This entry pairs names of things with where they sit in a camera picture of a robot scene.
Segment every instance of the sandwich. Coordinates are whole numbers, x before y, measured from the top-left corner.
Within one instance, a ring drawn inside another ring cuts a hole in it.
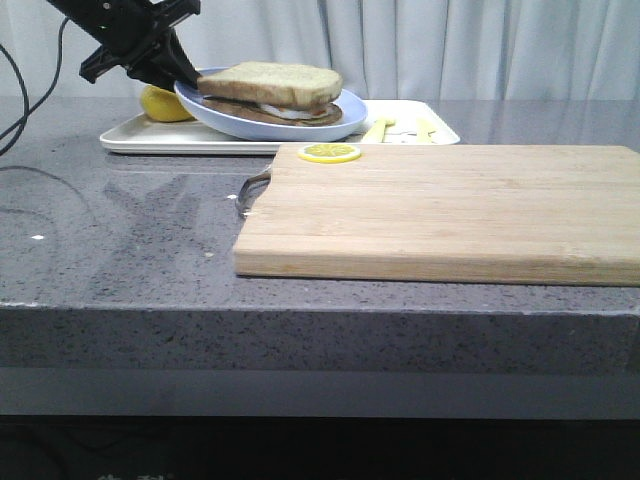
[[[203,105],[264,123],[331,125],[342,118],[332,103],[342,92],[342,76],[311,65],[242,62],[198,78]]]

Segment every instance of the white curtain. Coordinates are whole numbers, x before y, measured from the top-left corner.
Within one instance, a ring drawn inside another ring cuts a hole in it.
[[[30,94],[53,74],[62,15],[45,0],[0,0],[0,42]],[[198,67],[242,60],[332,67],[363,98],[640,98],[639,0],[202,0],[177,27]],[[136,96],[120,68],[77,72],[97,43],[69,24],[63,96]],[[18,95],[0,58],[1,95]]]

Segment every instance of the black robotic arm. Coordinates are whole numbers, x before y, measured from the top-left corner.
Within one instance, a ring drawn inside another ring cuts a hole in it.
[[[180,80],[192,86],[200,74],[182,49],[174,26],[200,13],[200,0],[47,0],[101,46],[80,75],[91,83],[116,65],[131,78],[173,90]]]

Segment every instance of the white tray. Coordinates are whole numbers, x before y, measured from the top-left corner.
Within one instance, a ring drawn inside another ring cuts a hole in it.
[[[368,116],[356,133],[344,141],[357,143],[379,116],[390,116],[395,124],[387,128],[384,143],[415,143],[415,120],[424,117],[437,132],[440,145],[458,143],[460,137],[424,102],[414,100],[365,100]],[[104,148],[124,154],[214,154],[271,155],[282,142],[251,142],[218,132],[199,121],[160,123],[140,114],[100,135]]]

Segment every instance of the lemon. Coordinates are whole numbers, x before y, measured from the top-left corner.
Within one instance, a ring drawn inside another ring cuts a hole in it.
[[[180,122],[193,118],[175,93],[155,85],[144,87],[140,94],[140,105],[144,113],[158,122]]]
[[[298,150],[300,158],[318,163],[350,162],[360,155],[360,149],[348,143],[315,143]]]

